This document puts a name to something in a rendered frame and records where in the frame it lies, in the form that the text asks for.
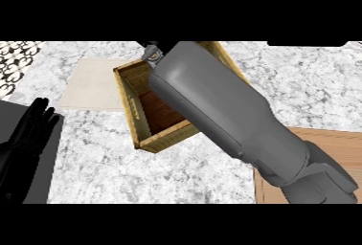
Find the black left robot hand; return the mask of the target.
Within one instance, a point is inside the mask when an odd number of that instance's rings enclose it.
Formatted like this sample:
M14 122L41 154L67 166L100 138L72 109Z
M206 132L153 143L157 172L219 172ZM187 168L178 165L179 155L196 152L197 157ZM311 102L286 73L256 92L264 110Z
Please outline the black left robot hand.
M35 99L20 119L11 139L0 144L0 205L24 202L49 143L60 122L49 99Z

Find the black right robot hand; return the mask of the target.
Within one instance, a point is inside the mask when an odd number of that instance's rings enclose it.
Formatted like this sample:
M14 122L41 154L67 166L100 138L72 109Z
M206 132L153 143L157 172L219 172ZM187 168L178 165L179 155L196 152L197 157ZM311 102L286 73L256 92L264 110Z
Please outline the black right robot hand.
M156 45L160 50L169 50L178 45L178 41L144 41L140 40L138 43L147 47L148 45Z

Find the wooden crate basket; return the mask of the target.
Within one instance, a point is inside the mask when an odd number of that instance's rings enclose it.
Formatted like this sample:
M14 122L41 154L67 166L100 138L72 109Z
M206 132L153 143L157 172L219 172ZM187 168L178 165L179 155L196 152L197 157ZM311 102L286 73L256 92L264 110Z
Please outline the wooden crate basket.
M114 68L116 82L137 149L157 153L200 130L148 87L151 66L162 60L162 46L147 45L147 57Z

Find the brown wooden cutting board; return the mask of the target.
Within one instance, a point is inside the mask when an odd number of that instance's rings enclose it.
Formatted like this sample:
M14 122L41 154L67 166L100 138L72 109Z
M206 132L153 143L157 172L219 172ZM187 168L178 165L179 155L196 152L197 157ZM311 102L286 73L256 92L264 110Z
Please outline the brown wooden cutting board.
M354 192L362 204L362 132L290 127L292 132L306 141L314 142L336 159L358 183ZM287 199L280 188L274 187L262 178L259 171L253 171L255 197L258 204L286 204Z

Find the dark grey flat panel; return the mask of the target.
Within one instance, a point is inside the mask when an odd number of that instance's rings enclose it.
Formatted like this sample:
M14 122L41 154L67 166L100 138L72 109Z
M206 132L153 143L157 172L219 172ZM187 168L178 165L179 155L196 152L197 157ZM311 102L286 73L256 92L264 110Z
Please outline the dark grey flat panel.
M29 109L29 106L0 101L0 144L5 143L14 134L20 119ZM60 116L60 122L54 128L49 143L41 156L41 162L32 187L21 204L46 204L49 200L49 186L54 174L57 151L60 146L64 116Z

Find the beige placemat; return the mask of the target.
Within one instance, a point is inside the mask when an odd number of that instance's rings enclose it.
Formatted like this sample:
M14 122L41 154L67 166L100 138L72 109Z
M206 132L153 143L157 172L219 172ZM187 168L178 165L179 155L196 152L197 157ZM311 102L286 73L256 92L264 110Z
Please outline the beige placemat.
M58 107L61 109L122 111L114 68L128 59L83 58L79 61Z

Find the black and white lattice object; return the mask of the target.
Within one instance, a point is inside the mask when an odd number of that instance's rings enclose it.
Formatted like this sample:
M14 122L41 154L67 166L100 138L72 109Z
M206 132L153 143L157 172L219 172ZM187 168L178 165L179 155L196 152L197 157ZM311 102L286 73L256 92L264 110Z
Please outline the black and white lattice object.
M43 41L0 41L0 100L15 92L43 46Z

